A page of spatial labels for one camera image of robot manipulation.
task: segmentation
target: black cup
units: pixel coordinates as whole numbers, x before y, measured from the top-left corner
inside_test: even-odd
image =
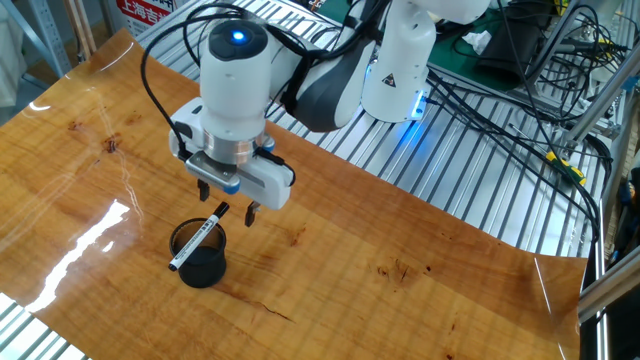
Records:
[[[205,221],[207,219],[204,218],[187,220],[173,231],[169,241],[172,256],[175,257],[182,250]],[[224,229],[220,224],[216,224],[178,269],[180,279],[185,284],[198,289],[218,283],[227,270],[227,262],[224,259],[226,244],[227,236]]]

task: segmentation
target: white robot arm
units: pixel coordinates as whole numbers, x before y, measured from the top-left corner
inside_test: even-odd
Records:
[[[176,134],[169,135],[172,153],[199,180],[201,200],[208,196],[208,185],[245,194],[253,200],[248,226],[260,204],[280,209],[295,173],[271,153],[275,142],[264,133],[270,97],[316,132],[345,126],[361,102],[375,118],[403,120],[426,86],[426,64],[436,35],[428,11],[468,23],[490,2],[370,1],[353,6],[333,52],[256,21],[229,20],[214,27],[201,60],[201,97],[171,117],[187,154],[180,152]],[[375,40],[362,34],[377,30],[388,5],[378,61],[365,81]]]

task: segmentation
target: wooden tabletop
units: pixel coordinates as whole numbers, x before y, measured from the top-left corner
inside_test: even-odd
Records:
[[[243,226],[168,149],[112,38],[0,128],[0,291],[94,359],[575,359],[583,259],[526,253],[275,125],[292,197]],[[155,61],[167,111],[198,85]],[[169,236],[231,210],[212,288],[167,269]]]

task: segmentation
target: metal grating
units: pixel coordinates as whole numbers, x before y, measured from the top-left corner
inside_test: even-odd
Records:
[[[88,357],[0,293],[0,359],[88,360]]]
[[[210,1],[189,3],[164,24],[140,35],[138,41],[146,46],[162,31],[162,25],[167,27],[184,20],[191,9],[207,2]],[[269,22],[280,23],[305,39],[336,25],[295,4],[277,0],[232,3]],[[197,43],[202,27],[189,28],[191,44]],[[316,45],[327,48],[336,37],[336,32],[326,33]],[[199,80],[199,69],[188,56],[181,33],[168,36],[151,55],[171,69]],[[447,74],[441,75],[452,83],[469,86]],[[472,91],[461,90],[458,95],[499,126],[506,129],[508,123],[513,123],[532,138],[543,141],[535,120],[508,102]],[[442,104],[442,99],[434,93],[431,100]],[[277,111],[270,120],[510,245],[546,255],[586,257],[591,227],[584,214],[535,174],[523,170],[513,157],[526,159],[539,174],[562,188],[560,179],[550,177],[550,170],[525,155],[520,147],[507,144],[510,152],[503,151],[450,111],[442,105],[430,105],[420,120],[391,124],[373,119],[359,109],[346,127],[325,134],[311,133],[283,110]],[[589,179],[587,189],[597,201],[603,190],[603,167],[599,159],[592,156],[595,151],[590,147],[583,145],[578,151],[571,162],[585,173]],[[584,206],[575,190],[568,185],[565,190]]]

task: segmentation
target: red sign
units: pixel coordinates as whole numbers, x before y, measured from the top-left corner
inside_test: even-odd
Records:
[[[154,25],[170,14],[169,11],[146,3],[144,0],[116,0],[116,4],[124,15],[148,25]]]

